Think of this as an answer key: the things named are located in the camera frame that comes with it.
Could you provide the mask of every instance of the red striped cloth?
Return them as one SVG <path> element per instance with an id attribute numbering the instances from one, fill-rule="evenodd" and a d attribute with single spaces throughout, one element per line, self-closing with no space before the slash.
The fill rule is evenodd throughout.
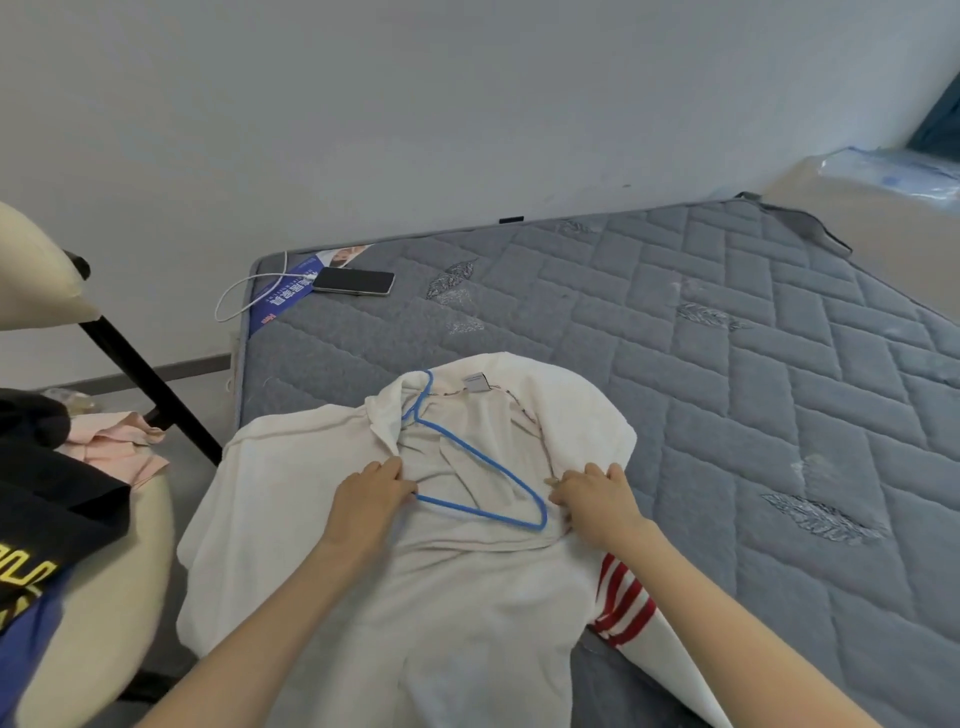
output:
<path id="1" fill-rule="evenodd" d="M 640 634 L 657 604 L 626 565 L 608 553 L 600 568 L 597 609 L 599 616 L 590 628 L 611 647 L 619 647 Z"/>

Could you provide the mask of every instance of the pink cloth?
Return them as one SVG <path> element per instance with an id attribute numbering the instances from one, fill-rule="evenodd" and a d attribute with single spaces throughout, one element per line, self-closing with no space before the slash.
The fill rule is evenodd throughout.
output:
<path id="1" fill-rule="evenodd" d="M 136 488 L 169 465 L 150 449 L 162 439 L 136 412 L 104 412 L 73 418 L 59 450 Z"/>

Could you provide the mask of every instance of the beige chair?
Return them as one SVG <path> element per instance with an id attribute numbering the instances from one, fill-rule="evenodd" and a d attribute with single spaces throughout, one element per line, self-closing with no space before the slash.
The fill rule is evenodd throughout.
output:
<path id="1" fill-rule="evenodd" d="M 144 391 L 151 425 L 177 425 L 214 463 L 221 448 L 167 384 L 83 297 L 85 261 L 0 203 L 0 331 L 79 324 Z M 175 682 L 139 670 L 170 575 L 174 521 L 162 475 L 131 497 L 129 533 L 73 571 L 63 618 L 16 711 L 19 728 L 77 728 L 117 699 L 159 699 Z"/>

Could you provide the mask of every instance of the smartphone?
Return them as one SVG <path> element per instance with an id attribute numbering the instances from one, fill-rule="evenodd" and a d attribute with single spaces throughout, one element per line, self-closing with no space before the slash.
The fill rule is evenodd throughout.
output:
<path id="1" fill-rule="evenodd" d="M 386 296 L 394 287 L 393 273 L 361 271 L 356 268 L 323 268 L 313 281 L 313 290 L 322 293 L 351 293 L 354 296 Z"/>

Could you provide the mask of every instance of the white wall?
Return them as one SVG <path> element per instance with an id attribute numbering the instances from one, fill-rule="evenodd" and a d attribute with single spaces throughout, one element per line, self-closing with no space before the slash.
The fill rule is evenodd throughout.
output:
<path id="1" fill-rule="evenodd" d="M 955 0 L 13 0 L 0 199 L 94 268 L 155 364 L 313 241 L 696 199 L 903 140 L 960 70 Z M 0 333 L 0 382 L 111 373 Z"/>

